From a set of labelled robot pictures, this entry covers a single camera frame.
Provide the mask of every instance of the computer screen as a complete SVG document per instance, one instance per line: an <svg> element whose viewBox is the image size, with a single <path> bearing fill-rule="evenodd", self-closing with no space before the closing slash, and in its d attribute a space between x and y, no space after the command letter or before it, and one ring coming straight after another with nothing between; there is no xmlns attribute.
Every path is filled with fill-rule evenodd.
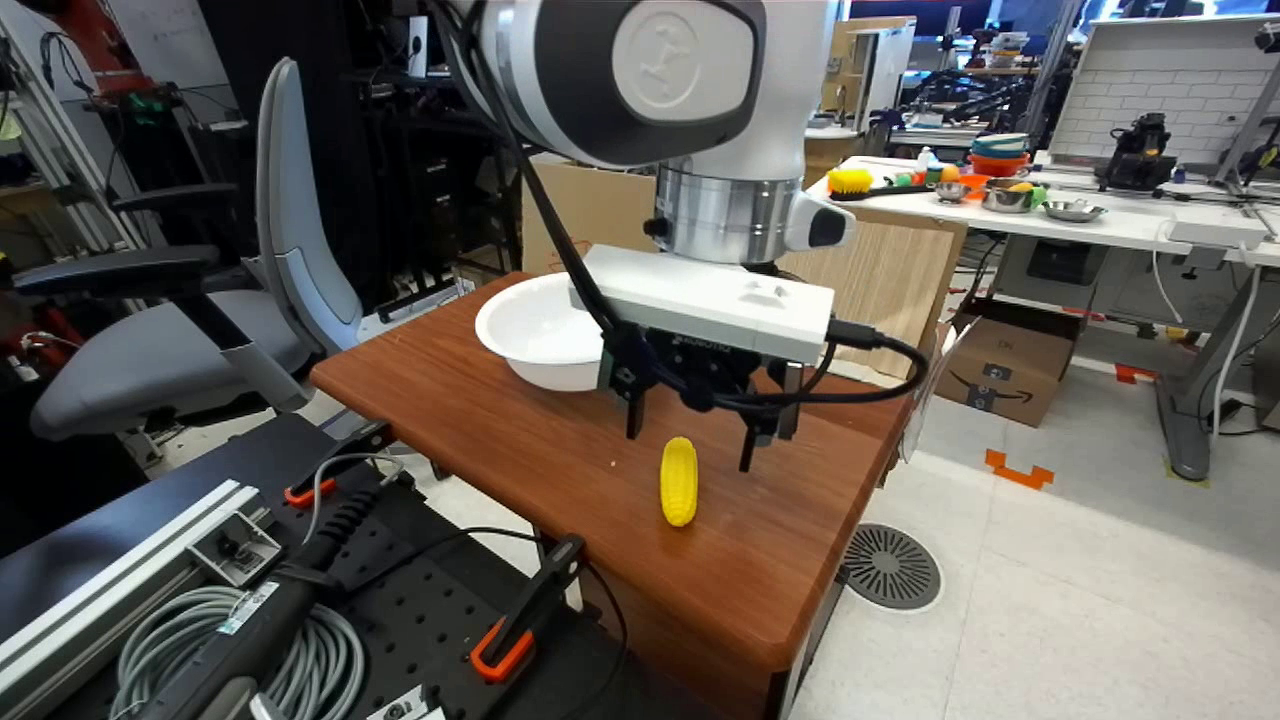
<svg viewBox="0 0 1280 720"><path fill-rule="evenodd" d="M916 38L942 38L955 4L959 4L959 31L985 27L990 0L852 0L846 20L916 17Z"/></svg>

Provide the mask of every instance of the white desk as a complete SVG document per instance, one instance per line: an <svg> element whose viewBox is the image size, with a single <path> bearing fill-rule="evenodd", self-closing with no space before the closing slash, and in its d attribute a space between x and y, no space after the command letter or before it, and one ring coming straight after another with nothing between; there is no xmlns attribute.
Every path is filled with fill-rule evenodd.
<svg viewBox="0 0 1280 720"><path fill-rule="evenodd" d="M879 156L852 156L846 163L868 163L877 175L912 174L921 163L912 161L879 161ZM964 227L985 231L1008 231L1008 236L1037 236L1037 239L1070 239L1070 243L1102 243L1102 248L1129 248L1129 253L1193 253L1193 248L1217 248L1242 263L1280 268L1280 239L1273 227L1280 227L1276 206L1257 206L1262 217L1246 217L1232 206L1212 202L1157 202L1157 197L1118 197L1118 194L1095 194L1086 174L1038 174L1031 180L1043 180L1052 197L1086 197L1102 210L1095 224L1059 224L1038 211L989 211L980 206L940 206L931 194L902 194L902 197L868 197L846 202L852 211L896 211L896 217L922 217L922 222L948 222ZM1257 283L1238 283L1232 304L1212 327L1212 339L1197 353L1193 369L1183 377L1169 377L1157 385L1157 407L1169 450L1169 469L1183 480L1205 480L1212 459L1212 401L1207 394L1226 361L1232 335L1242 331L1246 307L1250 307Z"/></svg>

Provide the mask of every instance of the gray floor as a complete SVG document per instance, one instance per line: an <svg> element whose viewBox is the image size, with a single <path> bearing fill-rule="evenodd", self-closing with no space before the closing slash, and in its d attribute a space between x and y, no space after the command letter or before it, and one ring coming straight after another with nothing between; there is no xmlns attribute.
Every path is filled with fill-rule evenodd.
<svg viewBox="0 0 1280 720"><path fill-rule="evenodd" d="M182 466L254 422L182 432ZM985 450L1054 474L990 480ZM1070 369L1038 432L931 401L868 519L912 533L942 596L884 613L842 591L800 720L1276 720L1280 440L1219 440L1207 484L1162 474L1151 387ZM459 480L422 498L454 524L524 524ZM520 569L528 547L496 544Z"/></svg>

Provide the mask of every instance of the white bowl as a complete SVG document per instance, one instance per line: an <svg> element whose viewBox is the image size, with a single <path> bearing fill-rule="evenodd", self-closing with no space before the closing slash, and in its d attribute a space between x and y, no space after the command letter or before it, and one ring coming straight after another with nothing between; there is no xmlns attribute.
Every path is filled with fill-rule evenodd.
<svg viewBox="0 0 1280 720"><path fill-rule="evenodd" d="M474 311L478 346L546 394L593 394L598 377L598 325L570 304L564 272L520 279Z"/></svg>

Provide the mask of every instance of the wooden table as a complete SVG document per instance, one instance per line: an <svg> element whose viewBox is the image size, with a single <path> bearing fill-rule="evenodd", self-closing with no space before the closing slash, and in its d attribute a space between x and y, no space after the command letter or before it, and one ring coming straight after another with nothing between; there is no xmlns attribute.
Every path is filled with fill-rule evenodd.
<svg viewBox="0 0 1280 720"><path fill-rule="evenodd" d="M644 432L627 440L607 394L540 394L478 350L471 317L505 283L339 353L310 382L540 533L584 537L627 600L641 657L726 716L782 713L906 406L809 413L796 440L756 452L750 474L736 474L745 427L732 413L692 413L665 387L648 394ZM659 450L676 432L697 440L702 476L685 533L656 506Z"/></svg>

